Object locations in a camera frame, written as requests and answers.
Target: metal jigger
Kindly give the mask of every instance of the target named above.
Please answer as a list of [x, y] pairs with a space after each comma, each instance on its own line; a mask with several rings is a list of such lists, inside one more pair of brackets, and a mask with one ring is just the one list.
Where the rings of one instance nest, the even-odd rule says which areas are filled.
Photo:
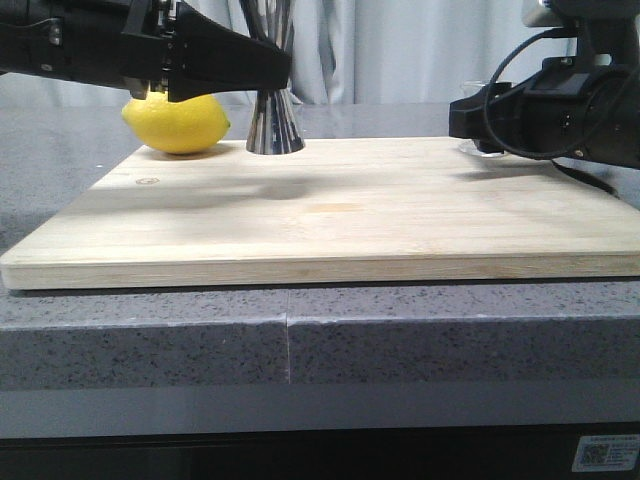
[[[294, 0], [240, 0], [253, 38], [268, 40], [286, 50], [291, 34]], [[259, 90], [247, 150], [280, 155], [304, 148], [298, 134], [289, 90]]]

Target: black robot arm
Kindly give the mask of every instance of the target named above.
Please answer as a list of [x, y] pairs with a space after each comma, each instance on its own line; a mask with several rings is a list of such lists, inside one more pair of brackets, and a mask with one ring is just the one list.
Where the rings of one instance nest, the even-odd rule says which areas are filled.
[[291, 58], [180, 0], [0, 2], [0, 71], [127, 89], [205, 93], [285, 88]]
[[[545, 26], [498, 68], [485, 88], [453, 102], [449, 133], [481, 151], [560, 156], [640, 169], [637, 0], [550, 0]], [[531, 26], [541, 26], [531, 21]], [[518, 85], [498, 83], [508, 63], [541, 38], [576, 38], [576, 54], [548, 58]]]

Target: lemon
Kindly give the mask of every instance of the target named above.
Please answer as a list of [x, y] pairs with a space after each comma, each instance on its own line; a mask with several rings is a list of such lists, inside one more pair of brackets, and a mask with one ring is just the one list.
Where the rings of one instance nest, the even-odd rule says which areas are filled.
[[213, 95], [172, 103], [166, 93], [149, 92], [146, 100], [131, 99], [122, 118], [145, 145], [175, 154], [206, 150], [231, 126]]

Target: cutting board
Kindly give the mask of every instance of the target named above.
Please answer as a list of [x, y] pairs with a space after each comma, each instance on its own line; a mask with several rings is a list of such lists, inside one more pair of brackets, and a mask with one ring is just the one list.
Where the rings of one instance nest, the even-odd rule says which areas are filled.
[[8, 251], [10, 289], [640, 274], [640, 212], [450, 138], [141, 148]]

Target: qr code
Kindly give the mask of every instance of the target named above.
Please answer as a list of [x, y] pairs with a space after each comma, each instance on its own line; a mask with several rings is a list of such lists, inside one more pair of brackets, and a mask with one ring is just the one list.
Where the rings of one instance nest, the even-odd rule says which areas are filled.
[[607, 443], [585, 445], [580, 463], [582, 465], [605, 465], [609, 456], [609, 448], [611, 445]]

